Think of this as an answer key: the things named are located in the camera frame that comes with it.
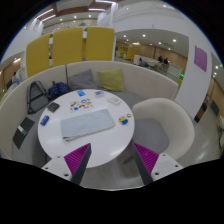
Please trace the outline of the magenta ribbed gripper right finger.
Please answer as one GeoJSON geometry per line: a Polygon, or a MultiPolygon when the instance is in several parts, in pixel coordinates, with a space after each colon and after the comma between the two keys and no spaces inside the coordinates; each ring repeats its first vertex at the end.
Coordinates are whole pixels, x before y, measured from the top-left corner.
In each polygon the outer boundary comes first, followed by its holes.
{"type": "Polygon", "coordinates": [[[148,185],[152,183],[153,179],[151,177],[151,173],[159,155],[137,143],[133,144],[132,152],[143,184],[148,185]]]}

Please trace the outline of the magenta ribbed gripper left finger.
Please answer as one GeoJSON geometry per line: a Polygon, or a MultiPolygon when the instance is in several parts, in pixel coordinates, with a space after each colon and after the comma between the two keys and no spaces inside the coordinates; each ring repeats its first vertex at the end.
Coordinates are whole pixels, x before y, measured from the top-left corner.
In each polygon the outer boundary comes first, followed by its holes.
{"type": "Polygon", "coordinates": [[[81,183],[91,153],[91,144],[88,143],[64,157],[65,162],[72,174],[72,183],[76,185],[81,183]]]}

